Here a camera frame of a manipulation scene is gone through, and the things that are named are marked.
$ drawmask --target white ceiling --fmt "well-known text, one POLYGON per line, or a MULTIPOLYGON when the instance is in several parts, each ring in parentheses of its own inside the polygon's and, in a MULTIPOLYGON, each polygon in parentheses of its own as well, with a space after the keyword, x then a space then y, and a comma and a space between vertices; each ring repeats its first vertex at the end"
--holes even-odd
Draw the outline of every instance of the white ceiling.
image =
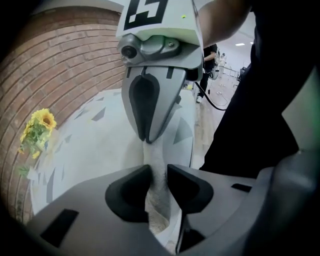
MULTIPOLYGON (((206 3, 211 2, 212 0, 194 0, 194 3, 198 10, 206 3)), ((232 50, 241 53, 246 56, 250 56, 251 46, 250 42, 254 41, 255 38, 255 26, 256 18, 253 12, 250 12, 246 20, 240 29, 229 39, 217 43, 219 46, 225 46, 231 48, 232 50), (244 43, 245 45, 236 46, 235 44, 244 43)))

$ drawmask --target black pants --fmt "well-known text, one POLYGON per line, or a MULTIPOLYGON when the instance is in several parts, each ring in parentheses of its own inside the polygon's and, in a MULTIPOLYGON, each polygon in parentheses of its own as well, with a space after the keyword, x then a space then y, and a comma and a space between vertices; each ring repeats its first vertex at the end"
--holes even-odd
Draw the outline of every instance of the black pants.
MULTIPOLYGON (((202 76, 202 79, 200 81, 200 86, 201 88, 206 91, 207 89, 207 86, 208 86, 208 79, 209 79, 209 75, 210 73, 204 73, 203 76, 202 76)), ((198 96, 200 96, 201 98, 203 98, 205 95, 202 93, 202 91, 200 91, 198 93, 198 96)))
POLYGON ((214 133, 200 170, 256 178, 298 151, 296 140, 281 112, 270 108, 272 97, 258 93, 261 79, 248 68, 214 133))

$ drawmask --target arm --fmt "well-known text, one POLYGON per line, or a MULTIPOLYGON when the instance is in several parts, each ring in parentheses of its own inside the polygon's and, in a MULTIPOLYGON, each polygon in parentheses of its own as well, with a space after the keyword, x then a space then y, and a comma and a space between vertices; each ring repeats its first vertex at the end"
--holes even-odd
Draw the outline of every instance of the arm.
POLYGON ((203 6, 199 11, 203 47, 231 37, 250 9, 249 0, 214 0, 203 6))
POLYGON ((214 51, 211 51, 210 53, 211 53, 210 55, 208 55, 207 57, 204 58, 205 62, 211 61, 216 57, 216 53, 214 51))

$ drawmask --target person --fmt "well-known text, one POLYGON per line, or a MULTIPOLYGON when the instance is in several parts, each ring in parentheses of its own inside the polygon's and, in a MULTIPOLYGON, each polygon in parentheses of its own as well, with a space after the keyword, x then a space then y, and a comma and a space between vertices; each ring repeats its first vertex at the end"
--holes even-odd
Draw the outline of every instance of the person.
POLYGON ((317 33, 310 26, 317 23, 313 4, 310 0, 301 4, 214 0, 199 10, 204 47, 231 37, 250 11, 256 21, 251 64, 214 133, 200 170, 256 178, 263 168, 273 167, 298 151, 282 112, 319 60, 317 33), (285 75, 294 72, 292 64, 297 63, 302 49, 312 54, 298 66, 296 75, 285 75), (269 76, 277 53, 282 56, 281 72, 269 76))
MULTIPOLYGON (((204 73, 203 73, 202 79, 200 81, 200 86, 204 91, 206 91, 206 89, 207 89, 208 79, 209 79, 210 73, 216 64, 215 57, 217 54, 217 50, 218 50, 217 44, 211 45, 207 48, 204 48, 204 50, 203 50, 203 55, 204 55, 203 70, 204 70, 204 73)), ((203 97, 204 97, 204 94, 200 91, 198 93, 197 98, 196 98, 196 102, 201 103, 203 97)))
POLYGON ((222 53, 219 60, 219 67, 224 67, 226 64, 227 64, 227 56, 225 53, 222 53))

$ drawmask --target sunflower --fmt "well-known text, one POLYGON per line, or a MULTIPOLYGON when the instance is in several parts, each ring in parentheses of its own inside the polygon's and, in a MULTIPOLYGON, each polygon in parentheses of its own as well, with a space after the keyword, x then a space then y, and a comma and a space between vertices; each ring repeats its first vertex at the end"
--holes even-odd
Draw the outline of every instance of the sunflower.
POLYGON ((20 153, 20 154, 22 154, 22 155, 24 155, 25 154, 25 152, 23 152, 23 150, 19 147, 19 149, 18 149, 18 152, 20 153))
POLYGON ((39 124, 45 126, 50 131, 57 126, 54 115, 51 114, 47 108, 34 112, 31 116, 31 120, 34 121, 35 119, 39 121, 39 124))
POLYGON ((31 127, 33 124, 34 124, 34 122, 31 121, 31 120, 26 124, 26 126, 25 126, 25 128, 24 128, 24 131, 23 131, 23 133, 22 133, 22 135, 21 135, 21 137, 20 137, 20 142, 21 142, 21 143, 24 141, 25 137, 27 136, 27 134, 28 134, 28 132, 29 132, 29 130, 30 130, 30 127, 31 127))
POLYGON ((40 155, 40 151, 37 151, 32 155, 32 158, 36 159, 39 155, 40 155))

